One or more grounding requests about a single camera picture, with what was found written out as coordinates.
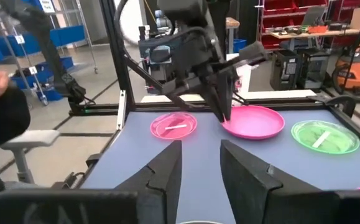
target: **red storage bin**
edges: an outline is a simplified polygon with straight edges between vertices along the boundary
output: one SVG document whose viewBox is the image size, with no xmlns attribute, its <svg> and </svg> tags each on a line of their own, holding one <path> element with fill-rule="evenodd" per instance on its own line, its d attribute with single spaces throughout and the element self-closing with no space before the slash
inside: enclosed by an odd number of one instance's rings
<svg viewBox="0 0 360 224">
<path fill-rule="evenodd" d="M 304 15 L 297 15 L 292 17 L 293 25 L 300 26 L 303 23 Z"/>
<path fill-rule="evenodd" d="M 261 42 L 266 50 L 278 49 L 281 41 L 284 40 L 272 37 L 271 35 L 264 35 L 261 37 Z"/>
<path fill-rule="evenodd" d="M 331 20 L 334 22 L 350 22 L 352 17 L 353 17 L 353 9 L 341 10 L 340 18 L 339 18 L 339 10 L 335 10 Z"/>
<path fill-rule="evenodd" d="M 343 1 L 343 8 L 355 8 L 360 6 L 360 0 L 344 0 Z"/>
<path fill-rule="evenodd" d="M 292 18 L 289 16 L 265 18 L 262 21 L 262 32 L 265 33 L 265 30 L 268 28 L 287 27 L 292 25 L 293 25 Z"/>
<path fill-rule="evenodd" d="M 273 16 L 292 13 L 295 9 L 294 2 L 291 0 L 270 0 L 265 1 L 264 16 Z"/>
<path fill-rule="evenodd" d="M 327 0 L 294 0 L 295 12 L 306 12 L 312 6 L 327 6 Z"/>
</svg>

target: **black box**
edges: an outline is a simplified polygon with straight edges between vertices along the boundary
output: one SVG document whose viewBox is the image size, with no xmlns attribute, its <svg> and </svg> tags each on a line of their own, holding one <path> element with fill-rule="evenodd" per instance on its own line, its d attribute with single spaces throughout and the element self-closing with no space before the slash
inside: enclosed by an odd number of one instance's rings
<svg viewBox="0 0 360 224">
<path fill-rule="evenodd" d="M 300 49 L 298 54 L 302 58 L 302 68 L 297 87 L 313 91 L 320 90 L 325 80 L 330 54 L 316 48 Z"/>
<path fill-rule="evenodd" d="M 270 85 L 274 90 L 293 90 L 300 73 L 300 56 L 291 50 L 276 50 L 272 54 Z"/>
</svg>

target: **person's arm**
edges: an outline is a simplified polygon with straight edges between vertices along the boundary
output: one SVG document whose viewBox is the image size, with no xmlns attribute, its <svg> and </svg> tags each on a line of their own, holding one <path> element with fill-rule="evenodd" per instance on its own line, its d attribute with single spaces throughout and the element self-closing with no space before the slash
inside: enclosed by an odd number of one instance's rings
<svg viewBox="0 0 360 224">
<path fill-rule="evenodd" d="M 9 78 L 0 72 L 0 145 L 21 135 L 30 124 L 25 94 L 9 85 Z"/>
</svg>

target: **white stick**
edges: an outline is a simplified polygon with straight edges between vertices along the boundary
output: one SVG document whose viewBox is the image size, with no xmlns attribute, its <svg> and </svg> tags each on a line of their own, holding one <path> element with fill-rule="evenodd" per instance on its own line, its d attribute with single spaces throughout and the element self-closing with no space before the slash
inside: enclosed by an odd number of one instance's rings
<svg viewBox="0 0 360 224">
<path fill-rule="evenodd" d="M 318 148 L 321 146 L 321 144 L 323 143 L 323 141 L 330 135 L 330 131 L 325 131 L 316 141 L 315 143 L 312 145 L 312 147 L 314 148 Z"/>
<path fill-rule="evenodd" d="M 177 128 L 185 128 L 187 125 L 186 124 L 181 124 L 181 125 L 177 125 L 177 126 L 171 126 L 171 127 L 166 127 L 166 130 L 170 130 L 170 129 L 177 129 Z"/>
</svg>

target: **wheel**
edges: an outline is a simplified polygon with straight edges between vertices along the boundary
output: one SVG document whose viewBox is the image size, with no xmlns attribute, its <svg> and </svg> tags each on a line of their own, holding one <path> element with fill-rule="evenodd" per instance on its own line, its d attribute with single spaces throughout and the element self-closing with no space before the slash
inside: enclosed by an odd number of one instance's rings
<svg viewBox="0 0 360 224">
<path fill-rule="evenodd" d="M 48 105 L 48 100 L 47 100 L 47 98 L 45 96 L 42 96 L 40 100 L 41 100 L 41 102 L 43 103 L 44 106 Z"/>
</svg>

